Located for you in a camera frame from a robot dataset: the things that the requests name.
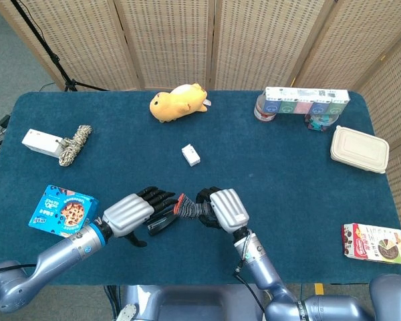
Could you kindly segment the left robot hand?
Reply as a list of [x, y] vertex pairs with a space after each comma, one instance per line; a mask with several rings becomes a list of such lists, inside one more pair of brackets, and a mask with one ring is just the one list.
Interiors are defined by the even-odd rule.
[[105, 239], [110, 236], [125, 238], [135, 247], [146, 247], [147, 243], [140, 241], [134, 231], [151, 216], [177, 204], [174, 196], [175, 193], [155, 186], [146, 187], [107, 208], [102, 218], [96, 220], [96, 225], [105, 233]]

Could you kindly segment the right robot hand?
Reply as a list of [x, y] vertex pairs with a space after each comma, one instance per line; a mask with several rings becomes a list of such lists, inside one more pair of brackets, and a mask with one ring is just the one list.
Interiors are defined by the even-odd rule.
[[202, 189], [196, 196], [196, 205], [202, 209], [198, 219], [206, 227], [230, 234], [247, 232], [249, 214], [234, 189]]

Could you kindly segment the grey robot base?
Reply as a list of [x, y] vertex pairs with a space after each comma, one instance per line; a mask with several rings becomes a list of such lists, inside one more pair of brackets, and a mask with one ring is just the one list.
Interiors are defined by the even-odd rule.
[[131, 321], [265, 321], [256, 299], [263, 292], [242, 284], [122, 287], [122, 305], [135, 307]]

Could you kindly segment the black stapler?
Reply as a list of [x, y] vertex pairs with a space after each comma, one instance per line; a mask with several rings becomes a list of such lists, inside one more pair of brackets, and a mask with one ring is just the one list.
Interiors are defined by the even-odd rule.
[[177, 215], [175, 215], [172, 211], [167, 211], [157, 217], [153, 217], [147, 220], [146, 226], [148, 234], [150, 236], [158, 235], [169, 226], [171, 226], [173, 223], [175, 223], [177, 219]]

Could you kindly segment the blue table cloth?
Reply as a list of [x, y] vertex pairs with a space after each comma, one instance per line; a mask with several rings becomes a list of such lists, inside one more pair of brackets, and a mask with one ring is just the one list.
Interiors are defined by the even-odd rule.
[[[209, 93], [212, 105], [174, 122], [149, 111], [152, 92], [29, 92], [11, 113], [0, 151], [0, 263], [34, 263], [57, 235], [28, 226], [48, 185], [93, 196], [97, 216], [155, 186], [194, 199], [204, 188], [236, 190], [281, 279], [287, 283], [367, 283], [401, 274], [400, 264], [347, 258], [341, 228], [399, 228], [385, 175], [330, 157], [331, 130], [307, 129], [300, 115], [261, 122], [258, 94]], [[21, 142], [32, 128], [63, 138], [59, 158]], [[191, 144], [200, 163], [181, 149]]]

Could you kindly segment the blue cookie box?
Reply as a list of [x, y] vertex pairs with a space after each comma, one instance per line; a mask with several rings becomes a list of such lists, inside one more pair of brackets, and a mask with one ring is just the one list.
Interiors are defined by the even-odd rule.
[[48, 185], [28, 226], [69, 237], [94, 220], [99, 201], [89, 195]]

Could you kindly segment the small white box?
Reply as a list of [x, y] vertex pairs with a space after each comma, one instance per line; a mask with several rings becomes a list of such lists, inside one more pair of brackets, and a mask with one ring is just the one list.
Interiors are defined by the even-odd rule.
[[186, 145], [181, 149], [183, 157], [186, 159], [190, 167], [200, 163], [200, 156], [191, 144]]

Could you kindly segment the red label clear jar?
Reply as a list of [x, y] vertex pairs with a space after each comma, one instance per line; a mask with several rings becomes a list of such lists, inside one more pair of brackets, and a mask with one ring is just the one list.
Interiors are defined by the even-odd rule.
[[265, 95], [260, 94], [257, 97], [256, 104], [254, 107], [254, 116], [256, 117], [257, 120], [260, 120], [262, 122], [271, 122], [272, 120], [275, 119], [276, 113], [271, 113], [271, 112], [265, 112], [263, 110], [265, 104]]

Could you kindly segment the white rectangular adapter box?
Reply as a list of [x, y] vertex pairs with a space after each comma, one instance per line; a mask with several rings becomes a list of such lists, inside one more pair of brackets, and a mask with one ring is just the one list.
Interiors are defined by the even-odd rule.
[[21, 142], [28, 149], [59, 158], [64, 150], [63, 138], [30, 128]]

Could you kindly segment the yellow plush toy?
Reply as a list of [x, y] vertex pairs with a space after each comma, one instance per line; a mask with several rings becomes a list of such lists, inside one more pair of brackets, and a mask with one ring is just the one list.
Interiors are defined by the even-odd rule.
[[195, 112], [206, 112], [211, 101], [200, 84], [183, 84], [171, 92], [159, 92], [150, 102], [150, 113], [159, 122], [171, 122]]

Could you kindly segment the multicolour tissue pack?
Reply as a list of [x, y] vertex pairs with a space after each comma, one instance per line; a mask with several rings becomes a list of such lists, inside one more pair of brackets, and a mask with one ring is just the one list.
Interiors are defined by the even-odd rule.
[[260, 99], [266, 114], [339, 115], [350, 95], [347, 90], [266, 87]]

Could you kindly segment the beige lidded food container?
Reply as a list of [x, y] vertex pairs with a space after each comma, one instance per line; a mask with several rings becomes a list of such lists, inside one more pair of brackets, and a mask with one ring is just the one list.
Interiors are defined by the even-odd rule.
[[334, 161], [373, 173], [384, 174], [389, 160], [388, 142], [344, 126], [336, 126], [330, 156]]

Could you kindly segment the red snack box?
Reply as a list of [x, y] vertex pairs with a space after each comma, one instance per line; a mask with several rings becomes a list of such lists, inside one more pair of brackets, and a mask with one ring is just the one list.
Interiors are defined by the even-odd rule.
[[401, 230], [361, 223], [343, 224], [343, 254], [351, 259], [401, 265]]

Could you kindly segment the wicker folding screen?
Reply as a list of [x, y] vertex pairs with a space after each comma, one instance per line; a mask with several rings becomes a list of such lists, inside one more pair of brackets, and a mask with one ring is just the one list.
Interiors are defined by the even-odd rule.
[[401, 154], [401, 0], [22, 1], [65, 71], [107, 92], [349, 89], [362, 105], [341, 122]]

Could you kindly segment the black tripod stand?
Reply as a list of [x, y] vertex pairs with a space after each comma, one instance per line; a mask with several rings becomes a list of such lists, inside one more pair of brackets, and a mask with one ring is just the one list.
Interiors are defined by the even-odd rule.
[[22, 2], [22, 0], [10, 0], [14, 8], [17, 10], [18, 14], [27, 24], [29, 29], [31, 30], [32, 34], [37, 38], [38, 42], [41, 44], [47, 55], [49, 56], [51, 62], [57, 68], [58, 72], [60, 73], [61, 77], [64, 80], [64, 91], [65, 92], [77, 92], [78, 86], [83, 88], [92, 89], [96, 91], [106, 92], [107, 89], [85, 84], [83, 82], [79, 82], [71, 77], [69, 77], [68, 73], [64, 70], [63, 66], [60, 63], [59, 56], [53, 52], [50, 48], [49, 44], [47, 43], [43, 30], [40, 28], [39, 24], [34, 20], [31, 12], [29, 11], [28, 7]]

